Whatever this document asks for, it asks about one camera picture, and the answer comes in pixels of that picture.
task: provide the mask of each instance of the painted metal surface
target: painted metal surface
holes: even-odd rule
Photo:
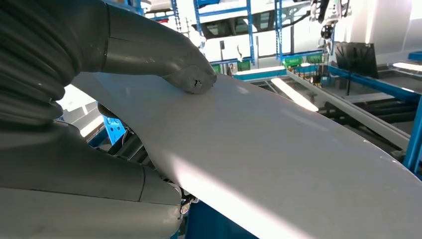
[[[111,144],[116,143],[116,141],[124,134],[124,127],[121,124],[120,120],[108,118],[103,116],[104,118],[104,127],[107,130],[108,137],[110,138]]]
[[[418,171],[419,162],[422,157],[422,98],[419,101],[416,112],[415,123],[410,137],[409,146],[403,165],[415,174]]]
[[[94,137],[92,137],[89,141],[88,144],[91,147],[98,147],[100,145],[102,145],[102,143],[105,141],[105,139],[107,139],[108,137],[108,133],[106,128],[104,127],[103,129],[100,130],[100,132],[98,132]]]
[[[420,237],[422,182],[286,98],[225,75],[204,95],[156,76],[74,84],[139,135],[163,175],[261,239]]]
[[[361,122],[371,130],[377,132],[379,135],[394,143],[401,149],[406,149],[408,147],[410,140],[409,134],[377,118],[376,116],[371,115],[351,102],[347,102],[344,99],[311,84],[308,80],[304,80],[302,77],[299,77],[292,72],[288,71],[287,75],[312,92],[316,93],[318,96],[325,98],[328,102],[339,108],[341,111],[350,115],[352,118]]]
[[[410,53],[408,59],[413,61],[422,61],[422,51]]]
[[[404,88],[400,88],[395,85],[371,77],[363,77],[353,73],[350,74],[347,71],[339,69],[337,67],[328,66],[328,71],[334,75],[350,78],[351,81],[370,87],[374,90],[384,92],[400,100],[418,102],[419,98],[421,97],[421,95],[417,92],[405,90]]]

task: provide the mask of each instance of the blue metal frame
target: blue metal frame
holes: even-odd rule
[[[248,11],[248,32],[249,32],[249,48],[250,48],[250,55],[251,55],[251,62],[252,65],[255,65],[255,51],[253,46],[253,30],[252,30],[252,10],[251,10],[251,0],[246,0],[246,8]]]
[[[194,9],[195,9],[195,17],[197,21],[197,31],[201,36],[203,35],[202,28],[201,28],[201,16],[213,16],[213,15],[219,15],[224,13],[231,13],[231,12],[237,12],[237,11],[247,11],[248,13],[248,32],[249,32],[249,48],[250,48],[250,55],[251,55],[251,63],[252,65],[255,65],[255,51],[254,51],[254,45],[253,45],[253,30],[252,30],[252,12],[251,12],[251,0],[246,0],[246,6],[245,7],[236,7],[231,9],[224,9],[219,11],[213,11],[213,12],[203,12],[199,13],[199,0],[193,0],[194,1]],[[201,50],[204,48],[204,44],[201,43]]]
[[[182,25],[180,23],[179,9],[177,8],[177,1],[171,0],[171,4],[172,4],[173,14],[174,14],[175,21],[176,21],[176,29],[177,29],[178,32],[181,32],[182,31]]]
[[[334,54],[334,34],[335,34],[335,25],[332,29],[332,35],[331,35],[331,52],[330,52],[331,56]]]
[[[277,1],[276,0],[274,1],[274,21],[275,21],[274,28],[275,28],[275,31],[276,31],[276,59],[278,59],[280,53],[279,53],[279,49],[278,49],[278,47],[279,47],[279,44],[278,44],[279,31],[278,31],[278,11],[277,11]]]
[[[197,31],[199,32],[199,35],[201,37],[204,36],[204,33],[202,32],[202,27],[201,27],[201,20],[200,20],[200,16],[199,16],[199,5],[198,5],[198,0],[193,0],[194,1],[194,9],[195,9],[195,18],[197,20]],[[204,43],[201,40],[201,52],[203,52],[204,49]]]
[[[124,134],[125,128],[118,119],[108,118],[105,116],[103,116],[103,118],[104,127],[110,138],[110,142],[111,144],[114,144]]]
[[[417,102],[420,100],[421,97],[421,95],[416,92],[410,92],[400,87],[390,85],[388,83],[382,82],[378,79],[374,79],[371,77],[363,77],[353,73],[350,74],[349,72],[339,69],[337,67],[328,66],[328,71],[334,75],[350,78],[351,81],[370,87],[374,90],[384,92],[400,100]]]
[[[296,71],[301,73],[309,73],[314,72],[317,66],[311,65],[311,66],[304,66],[304,67],[297,67]],[[233,75],[233,78],[241,80],[241,81],[255,81],[259,79],[268,79],[268,78],[275,78],[275,77],[283,77],[287,76],[287,70],[270,70],[265,72],[256,72],[256,73],[250,73],[250,74],[244,74],[244,75]]]
[[[132,0],[132,1],[134,1],[136,3],[137,7],[135,7],[135,8],[138,11],[138,14],[141,15],[141,16],[144,16],[145,13],[144,13],[144,9],[142,9],[142,6],[141,6],[141,0]]]
[[[408,59],[413,61],[422,61],[422,51],[410,53]]]
[[[415,122],[410,137],[409,145],[406,151],[406,157],[403,165],[414,174],[417,173],[419,162],[422,157],[422,98],[419,100],[418,110],[416,112]]]
[[[88,145],[96,148],[96,147],[102,145],[107,137],[108,137],[107,130],[104,127],[100,130],[100,132],[98,132],[94,137],[92,137],[88,141]]]
[[[282,30],[283,30],[283,9],[282,9],[282,0],[279,0],[279,8],[278,8],[278,14],[280,16],[279,18],[279,45],[278,48],[280,49],[280,62],[283,62],[283,48],[282,48]]]

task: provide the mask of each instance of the vehicle body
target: vehicle body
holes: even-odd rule
[[[164,177],[259,238],[420,233],[415,175],[281,96],[225,75],[198,96],[156,76],[82,73],[74,84],[131,127]]]

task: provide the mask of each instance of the metal beam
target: metal beam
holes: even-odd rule
[[[164,19],[168,19],[169,17],[174,16],[173,14],[171,15],[165,15],[165,16],[155,16],[150,18],[153,21],[159,21],[159,20],[164,20]]]
[[[408,59],[413,61],[422,61],[422,51],[410,53]]]
[[[413,173],[417,173],[419,161],[422,157],[422,98],[419,101],[415,122],[412,129],[412,137],[406,151],[403,165]]]
[[[193,1],[194,1],[195,18],[197,21],[197,31],[199,32],[199,35],[202,37],[204,36],[204,33],[202,32],[202,29],[201,29],[201,19],[199,16],[198,0],[193,0]],[[201,40],[201,52],[203,53],[203,51],[204,51],[204,43]]]
[[[351,81],[370,87],[374,90],[384,92],[400,100],[418,102],[419,98],[421,97],[421,95],[417,92],[411,92],[371,77],[364,77],[353,73],[350,74],[349,72],[339,69],[337,67],[328,66],[328,71],[334,75],[346,77]]]
[[[392,142],[393,144],[397,145],[401,149],[406,149],[408,147],[410,140],[409,134],[373,116],[372,114],[364,111],[363,109],[355,106],[354,104],[347,102],[342,98],[311,84],[308,80],[305,80],[302,77],[293,74],[293,72],[287,71],[287,75],[296,82],[300,83],[301,85],[316,93],[318,96],[325,98],[332,105],[339,108],[346,114],[350,115],[357,121],[361,122],[363,125],[370,128],[371,130],[377,132],[379,135]]]
[[[246,9],[248,11],[248,34],[249,34],[249,49],[250,55],[252,58],[252,65],[255,65],[255,52],[254,52],[254,45],[253,45],[253,18],[252,18],[252,10],[251,10],[251,0],[246,0]]]
[[[199,13],[198,15],[199,16],[214,16],[214,15],[237,12],[237,11],[248,11],[248,7],[243,6],[243,7],[229,8],[229,9],[218,10],[218,11],[203,12],[203,13]]]

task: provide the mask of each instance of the robotic arm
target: robotic arm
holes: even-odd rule
[[[191,94],[216,81],[188,38],[100,0],[0,1],[1,237],[168,238],[180,189],[89,147],[57,122],[80,72],[157,75]]]

